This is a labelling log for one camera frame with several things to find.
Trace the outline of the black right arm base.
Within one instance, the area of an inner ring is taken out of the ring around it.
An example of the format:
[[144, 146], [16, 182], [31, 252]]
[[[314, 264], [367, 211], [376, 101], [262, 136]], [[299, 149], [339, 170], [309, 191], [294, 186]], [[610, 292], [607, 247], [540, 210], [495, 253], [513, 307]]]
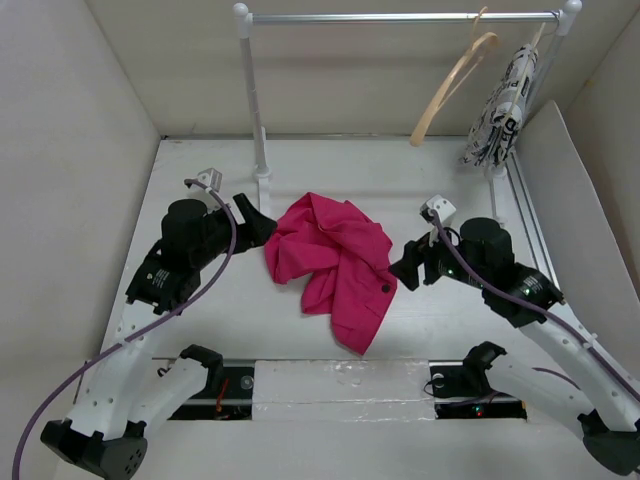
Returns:
[[486, 372], [506, 350], [483, 342], [463, 360], [429, 362], [430, 378], [423, 392], [434, 399], [437, 420], [519, 419], [527, 420], [525, 404], [493, 389]]

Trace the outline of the pink trousers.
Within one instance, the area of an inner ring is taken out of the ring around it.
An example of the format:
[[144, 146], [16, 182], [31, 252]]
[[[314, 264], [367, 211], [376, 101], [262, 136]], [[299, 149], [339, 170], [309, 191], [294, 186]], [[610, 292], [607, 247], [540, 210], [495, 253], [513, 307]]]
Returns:
[[353, 203], [308, 192], [278, 220], [264, 255], [278, 285], [307, 276], [302, 313], [328, 314], [335, 340], [364, 355], [398, 288], [389, 271], [392, 246]]

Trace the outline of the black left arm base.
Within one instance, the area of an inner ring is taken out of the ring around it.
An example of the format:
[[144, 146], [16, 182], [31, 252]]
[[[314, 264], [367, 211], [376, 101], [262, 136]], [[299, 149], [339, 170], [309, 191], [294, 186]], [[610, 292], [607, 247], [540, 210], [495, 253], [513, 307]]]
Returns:
[[189, 398], [170, 420], [244, 421], [252, 419], [255, 362], [224, 360], [202, 346], [190, 345], [179, 358], [203, 361], [209, 369], [205, 387]]

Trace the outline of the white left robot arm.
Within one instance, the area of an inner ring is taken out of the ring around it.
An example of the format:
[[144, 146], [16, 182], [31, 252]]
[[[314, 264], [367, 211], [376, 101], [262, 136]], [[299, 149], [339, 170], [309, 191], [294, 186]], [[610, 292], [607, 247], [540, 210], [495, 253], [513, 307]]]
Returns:
[[161, 237], [144, 257], [125, 292], [112, 345], [96, 362], [85, 392], [62, 420], [48, 422], [40, 440], [65, 462], [101, 479], [130, 479], [140, 468], [148, 437], [196, 394], [212, 396], [224, 382], [221, 354], [199, 345], [182, 350], [149, 391], [143, 378], [170, 322], [210, 289], [201, 272], [218, 256], [262, 247], [276, 230], [243, 194], [209, 210], [194, 198], [173, 202]]

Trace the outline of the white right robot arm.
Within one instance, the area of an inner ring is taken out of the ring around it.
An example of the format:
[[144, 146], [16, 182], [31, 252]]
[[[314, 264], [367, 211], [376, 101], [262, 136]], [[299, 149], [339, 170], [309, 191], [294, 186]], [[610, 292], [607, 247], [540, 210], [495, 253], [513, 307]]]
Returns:
[[432, 230], [405, 244], [390, 272], [409, 290], [450, 278], [480, 290], [484, 304], [542, 348], [561, 368], [554, 375], [519, 363], [505, 348], [485, 341], [462, 361], [462, 381], [473, 393], [497, 390], [518, 398], [572, 432], [608, 471], [639, 471], [639, 381], [579, 321], [560, 318], [562, 292], [540, 271], [516, 261], [509, 233], [477, 217], [459, 231], [435, 210]]

